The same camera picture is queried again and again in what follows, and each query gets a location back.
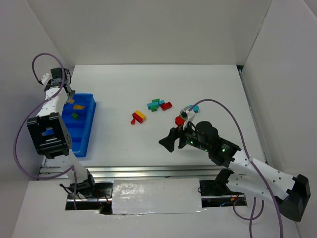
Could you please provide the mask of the red rounded lego brick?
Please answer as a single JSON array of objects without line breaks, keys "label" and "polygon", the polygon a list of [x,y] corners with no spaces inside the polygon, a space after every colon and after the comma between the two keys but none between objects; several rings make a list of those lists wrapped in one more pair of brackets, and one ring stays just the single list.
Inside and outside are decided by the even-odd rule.
[{"label": "red rounded lego brick", "polygon": [[176,124],[177,126],[183,125],[184,122],[185,122],[185,119],[182,118],[181,116],[177,116],[177,117],[175,118],[175,124]]}]

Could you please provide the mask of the yellow studded lego plate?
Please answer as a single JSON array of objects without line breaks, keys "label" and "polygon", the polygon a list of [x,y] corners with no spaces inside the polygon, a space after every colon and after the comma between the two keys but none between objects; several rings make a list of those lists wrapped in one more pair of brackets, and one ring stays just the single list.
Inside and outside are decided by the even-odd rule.
[{"label": "yellow studded lego plate", "polygon": [[82,106],[82,105],[74,105],[73,106],[73,109],[74,110],[84,110],[86,107],[85,106]]}]

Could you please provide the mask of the long red lego brick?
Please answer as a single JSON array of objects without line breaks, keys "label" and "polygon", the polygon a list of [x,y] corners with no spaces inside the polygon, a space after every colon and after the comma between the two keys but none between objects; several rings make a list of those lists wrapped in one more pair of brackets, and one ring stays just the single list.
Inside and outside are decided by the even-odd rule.
[{"label": "long red lego brick", "polygon": [[135,119],[138,123],[143,123],[144,119],[139,116],[137,113],[132,114],[133,119]]}]

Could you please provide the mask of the long yellow lego brick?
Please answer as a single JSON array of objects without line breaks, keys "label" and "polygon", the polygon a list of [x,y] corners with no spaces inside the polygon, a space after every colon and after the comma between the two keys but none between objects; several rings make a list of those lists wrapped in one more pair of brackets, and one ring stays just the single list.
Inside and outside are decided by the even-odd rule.
[{"label": "long yellow lego brick", "polygon": [[140,117],[142,119],[142,121],[144,121],[146,119],[146,116],[140,112],[139,110],[136,110],[135,113],[138,115],[138,117]]}]

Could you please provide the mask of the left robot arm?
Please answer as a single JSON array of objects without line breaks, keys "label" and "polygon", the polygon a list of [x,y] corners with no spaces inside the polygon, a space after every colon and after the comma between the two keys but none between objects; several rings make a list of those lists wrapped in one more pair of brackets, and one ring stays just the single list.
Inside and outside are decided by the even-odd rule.
[{"label": "left robot arm", "polygon": [[91,173],[79,162],[87,154],[96,102],[92,94],[77,94],[70,87],[67,69],[53,68],[42,76],[45,102],[27,127],[38,154],[66,172],[67,191],[85,198],[95,192]]}]

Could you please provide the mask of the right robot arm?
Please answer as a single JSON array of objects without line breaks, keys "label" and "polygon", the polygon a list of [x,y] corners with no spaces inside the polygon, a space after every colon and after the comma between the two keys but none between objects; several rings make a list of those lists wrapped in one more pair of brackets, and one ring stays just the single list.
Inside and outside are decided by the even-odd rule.
[{"label": "right robot arm", "polygon": [[311,196],[307,177],[289,175],[247,157],[238,145],[221,138],[218,130],[208,121],[171,128],[168,136],[161,139],[159,144],[173,152],[176,140],[179,141],[179,149],[186,145],[198,148],[207,152],[214,164],[223,167],[215,179],[219,192],[252,195],[276,205],[284,217],[301,221]]}]

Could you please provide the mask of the teal rounded lego brick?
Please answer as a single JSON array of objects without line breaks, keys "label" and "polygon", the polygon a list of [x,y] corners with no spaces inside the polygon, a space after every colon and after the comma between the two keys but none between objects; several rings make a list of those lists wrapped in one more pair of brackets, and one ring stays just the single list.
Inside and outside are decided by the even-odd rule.
[{"label": "teal rounded lego brick", "polygon": [[199,106],[196,105],[195,107],[192,108],[192,110],[195,112],[195,113],[198,113],[199,112]]}]

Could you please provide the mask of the red square lego brick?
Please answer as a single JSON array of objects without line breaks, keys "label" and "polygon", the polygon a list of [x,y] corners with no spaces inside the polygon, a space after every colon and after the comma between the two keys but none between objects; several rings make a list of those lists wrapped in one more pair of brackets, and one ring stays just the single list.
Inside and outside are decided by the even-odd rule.
[{"label": "red square lego brick", "polygon": [[160,107],[161,107],[161,109],[162,109],[163,111],[166,111],[166,110],[172,108],[172,103],[171,103],[171,102],[167,102],[167,103],[161,104]]}]

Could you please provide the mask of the blue compartment bin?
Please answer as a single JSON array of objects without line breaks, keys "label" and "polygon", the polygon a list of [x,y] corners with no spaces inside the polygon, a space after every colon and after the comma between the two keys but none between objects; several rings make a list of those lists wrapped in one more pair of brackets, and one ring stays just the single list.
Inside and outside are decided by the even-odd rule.
[{"label": "blue compartment bin", "polygon": [[[65,104],[62,119],[72,138],[72,151],[78,158],[86,157],[90,134],[92,130],[96,101],[93,94],[78,93],[73,97],[73,104]],[[74,105],[82,105],[84,110],[74,110]],[[71,114],[77,113],[79,119],[75,120]]]}]

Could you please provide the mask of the small green lego brick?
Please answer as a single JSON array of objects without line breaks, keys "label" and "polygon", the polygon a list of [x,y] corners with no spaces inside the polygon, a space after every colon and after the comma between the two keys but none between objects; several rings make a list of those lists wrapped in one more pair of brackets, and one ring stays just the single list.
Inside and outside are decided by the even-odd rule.
[{"label": "small green lego brick", "polygon": [[157,106],[155,106],[155,105],[152,105],[152,106],[150,106],[150,110],[152,111],[152,112],[155,112],[155,111],[157,111]]}]

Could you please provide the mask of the long teal lego brick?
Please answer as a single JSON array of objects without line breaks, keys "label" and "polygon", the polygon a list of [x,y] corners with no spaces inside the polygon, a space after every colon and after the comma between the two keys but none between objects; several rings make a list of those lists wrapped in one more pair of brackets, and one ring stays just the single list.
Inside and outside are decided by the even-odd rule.
[{"label": "long teal lego brick", "polygon": [[148,108],[148,110],[152,110],[152,109],[154,109],[154,108],[158,108],[159,107],[159,102],[152,102],[152,103],[148,103],[147,104],[147,108]]}]

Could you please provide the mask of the white taped panel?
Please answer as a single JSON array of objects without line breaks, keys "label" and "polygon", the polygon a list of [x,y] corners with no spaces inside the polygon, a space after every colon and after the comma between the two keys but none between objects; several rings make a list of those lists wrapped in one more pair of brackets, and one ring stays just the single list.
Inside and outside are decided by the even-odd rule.
[{"label": "white taped panel", "polygon": [[202,212],[197,178],[115,180],[115,215],[186,214]]}]

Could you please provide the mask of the aluminium front rail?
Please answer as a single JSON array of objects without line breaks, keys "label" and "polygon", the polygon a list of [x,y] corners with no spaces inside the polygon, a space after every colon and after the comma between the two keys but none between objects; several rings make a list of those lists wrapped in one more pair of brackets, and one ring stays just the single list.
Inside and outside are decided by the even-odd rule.
[{"label": "aluminium front rail", "polygon": [[214,177],[224,167],[216,165],[163,167],[87,167],[95,179],[149,179],[178,177]]}]

